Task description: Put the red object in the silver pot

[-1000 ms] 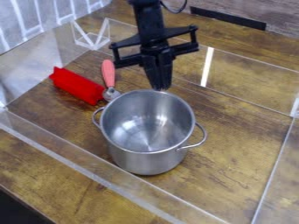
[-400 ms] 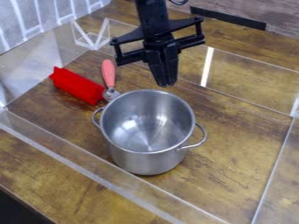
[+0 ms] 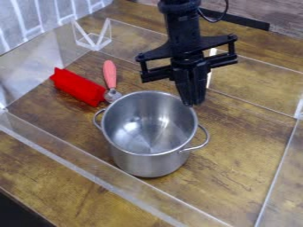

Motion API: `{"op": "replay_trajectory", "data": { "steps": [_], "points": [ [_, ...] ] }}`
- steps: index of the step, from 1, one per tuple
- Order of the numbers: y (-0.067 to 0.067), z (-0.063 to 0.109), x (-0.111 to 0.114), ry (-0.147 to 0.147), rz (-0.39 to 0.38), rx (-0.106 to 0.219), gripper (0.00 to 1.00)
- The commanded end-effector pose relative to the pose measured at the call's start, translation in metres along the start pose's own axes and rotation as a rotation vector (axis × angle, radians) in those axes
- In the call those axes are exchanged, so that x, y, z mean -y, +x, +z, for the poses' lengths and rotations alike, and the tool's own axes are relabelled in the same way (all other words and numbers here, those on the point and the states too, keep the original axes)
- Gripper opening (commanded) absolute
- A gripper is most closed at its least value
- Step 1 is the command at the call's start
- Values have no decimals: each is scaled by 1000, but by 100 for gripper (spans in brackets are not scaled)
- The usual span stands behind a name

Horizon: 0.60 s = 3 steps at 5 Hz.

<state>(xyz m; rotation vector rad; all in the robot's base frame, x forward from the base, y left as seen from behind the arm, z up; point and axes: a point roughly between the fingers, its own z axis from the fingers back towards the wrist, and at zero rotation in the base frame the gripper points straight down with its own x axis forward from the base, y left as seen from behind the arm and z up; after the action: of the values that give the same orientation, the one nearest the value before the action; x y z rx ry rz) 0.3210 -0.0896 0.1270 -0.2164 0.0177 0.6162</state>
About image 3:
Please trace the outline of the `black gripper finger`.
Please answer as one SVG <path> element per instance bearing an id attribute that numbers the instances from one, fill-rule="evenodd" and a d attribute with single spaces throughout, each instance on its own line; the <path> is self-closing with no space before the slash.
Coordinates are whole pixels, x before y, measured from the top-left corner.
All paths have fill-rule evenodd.
<path id="1" fill-rule="evenodd" d="M 205 102 L 207 85 L 209 66 L 198 62 L 194 68 L 194 103 L 201 105 Z"/>
<path id="2" fill-rule="evenodd" d="M 173 77 L 179 95 L 186 106 L 194 105 L 193 85 L 190 73 L 187 69 L 175 68 L 173 70 Z"/>

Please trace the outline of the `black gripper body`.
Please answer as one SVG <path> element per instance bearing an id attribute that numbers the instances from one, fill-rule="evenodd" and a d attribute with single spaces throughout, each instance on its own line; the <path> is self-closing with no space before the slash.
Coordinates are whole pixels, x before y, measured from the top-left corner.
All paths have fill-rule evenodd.
<path id="1" fill-rule="evenodd" d="M 164 78 L 179 82 L 174 75 L 185 70 L 209 74 L 213 68 L 237 63 L 237 35 L 201 36 L 199 9 L 162 8 L 168 40 L 136 56 L 142 65 L 142 81 Z"/>

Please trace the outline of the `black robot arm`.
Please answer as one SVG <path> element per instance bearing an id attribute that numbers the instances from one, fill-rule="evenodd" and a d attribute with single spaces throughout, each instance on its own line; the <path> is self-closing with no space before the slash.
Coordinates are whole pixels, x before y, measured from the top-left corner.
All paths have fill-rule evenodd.
<path id="1" fill-rule="evenodd" d="M 156 49 L 140 53 L 142 81 L 168 78 L 186 106 L 205 102 L 207 75 L 213 68 L 238 62 L 237 35 L 201 36 L 202 0 L 160 0 L 168 40 Z"/>

